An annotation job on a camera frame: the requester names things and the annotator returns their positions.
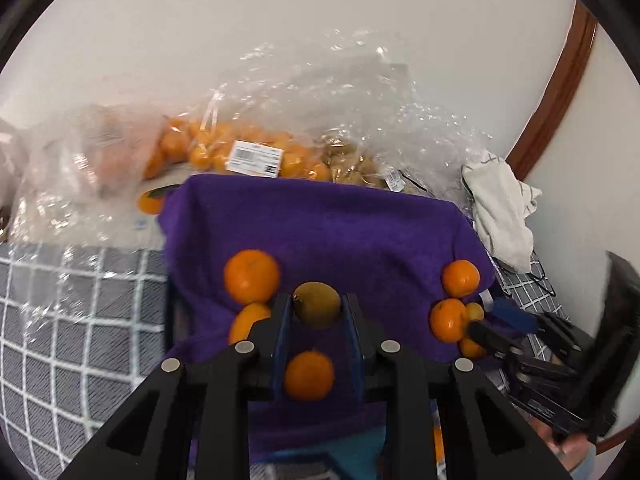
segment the orange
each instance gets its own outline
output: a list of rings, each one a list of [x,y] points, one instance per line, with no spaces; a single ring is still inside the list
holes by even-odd
[[[309,180],[331,180],[331,170],[317,159],[311,161],[307,166],[306,178]]]
[[[296,155],[301,156],[304,159],[308,159],[311,157],[312,150],[306,146],[302,146],[302,144],[292,144],[287,148],[289,153],[295,153]]]
[[[285,152],[280,161],[280,176],[283,178],[297,178],[302,176],[305,169],[305,159],[295,152]]]
[[[145,215],[159,215],[164,206],[164,197],[152,198],[149,193],[143,193],[138,198],[138,209]]]
[[[240,251],[225,265],[225,288],[239,304],[266,303],[280,285],[276,260],[255,249]]]
[[[440,462],[444,458],[444,442],[442,441],[442,428],[440,426],[433,427],[433,442],[436,445],[436,462]]]
[[[467,303],[465,308],[469,321],[482,321],[484,319],[484,308],[482,308],[481,304]]]
[[[138,198],[138,209],[147,215],[158,215],[164,206],[164,199],[167,192],[180,187],[179,184],[169,184],[168,186],[151,189]]]
[[[196,128],[191,131],[191,137],[198,144],[211,144],[216,140],[216,133],[211,130],[201,130],[200,125],[196,124]]]
[[[442,286],[452,298],[473,294],[480,284],[480,273],[467,260],[456,260],[442,271]]]
[[[271,310],[268,306],[261,303],[248,304],[238,313],[234,322],[231,324],[231,329],[229,329],[229,344],[233,345],[238,341],[247,339],[254,323],[261,319],[267,319],[268,317],[271,317]]]
[[[207,171],[212,163],[211,155],[204,144],[198,144],[189,154],[189,163],[200,171]]]
[[[189,135],[193,137],[193,139],[195,139],[196,136],[201,132],[200,123],[201,121],[191,121],[189,123]]]
[[[468,319],[460,300],[443,300],[433,307],[429,316],[431,332],[443,343],[457,343],[465,336]]]
[[[216,148],[212,154],[213,169],[218,173],[229,173],[226,170],[226,162],[231,154],[233,148],[232,143],[222,144]]]
[[[183,162],[189,156],[189,137],[175,130],[169,130],[160,139],[160,149],[170,163]]]
[[[315,350],[296,355],[284,370],[284,391],[294,400],[322,400],[334,387],[334,364]]]
[[[234,125],[232,123],[216,124],[216,139],[221,142],[231,142],[235,140]]]
[[[166,123],[169,126],[170,130],[174,132],[188,132],[189,127],[187,126],[186,114],[181,114],[177,117],[166,118]]]
[[[164,168],[164,155],[158,148],[156,148],[151,154],[151,158],[146,162],[145,172],[142,174],[142,177],[145,180],[154,178],[158,176],[162,171],[162,168]]]
[[[278,148],[279,150],[285,151],[291,142],[291,136],[287,132],[280,132],[279,134],[275,134],[268,145],[272,148]]]
[[[267,132],[257,128],[256,126],[249,126],[239,133],[240,140],[245,142],[264,142],[268,138]]]
[[[486,355],[486,350],[468,337],[463,337],[458,346],[460,347],[460,353],[469,359],[479,359]]]

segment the price label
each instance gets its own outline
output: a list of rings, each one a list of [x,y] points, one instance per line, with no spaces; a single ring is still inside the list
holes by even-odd
[[[283,151],[244,140],[236,140],[225,168],[251,176],[277,177]]]
[[[394,193],[400,193],[404,189],[404,180],[398,170],[389,171],[385,177],[387,187]]]

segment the white wall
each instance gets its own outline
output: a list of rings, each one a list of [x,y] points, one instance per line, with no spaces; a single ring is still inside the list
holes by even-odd
[[[593,466],[593,471],[591,472],[589,480],[598,480],[602,475],[604,475],[611,465],[611,462],[613,462],[613,459],[615,459],[622,449],[622,446],[624,446],[624,443],[618,444],[616,447],[612,447],[608,451],[596,455],[596,462]]]
[[[599,28],[584,78],[527,182],[543,190],[527,221],[559,299],[593,333],[606,279],[605,251],[640,270],[640,86]],[[616,428],[640,414],[640,371],[620,397]]]
[[[87,101],[186,100],[263,41],[399,32],[416,81],[505,155],[558,60],[574,0],[56,0],[0,75],[18,126]]]

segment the person's hand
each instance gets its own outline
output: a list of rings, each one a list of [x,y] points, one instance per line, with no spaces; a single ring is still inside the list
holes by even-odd
[[[571,434],[562,444],[558,444],[553,440],[551,428],[544,422],[532,416],[529,419],[529,424],[554,455],[558,457],[558,460],[567,471],[571,471],[571,469],[582,462],[589,453],[590,447],[593,445],[587,440],[586,435],[583,433]]]

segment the metal screw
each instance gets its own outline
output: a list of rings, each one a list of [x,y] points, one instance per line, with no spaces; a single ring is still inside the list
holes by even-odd
[[[466,357],[456,359],[455,365],[456,368],[461,372],[470,372],[474,369],[474,364],[470,359],[467,359]]]
[[[236,352],[239,354],[248,354],[253,352],[255,345],[251,341],[239,341],[236,343]]]
[[[380,343],[380,348],[388,354],[395,354],[400,351],[400,343],[398,341],[394,341],[393,339],[387,339]]]
[[[171,372],[175,372],[178,368],[180,368],[180,361],[178,361],[178,359],[176,359],[175,357],[169,357],[168,359],[162,361],[160,367],[162,368],[163,372],[167,372],[169,374]]]

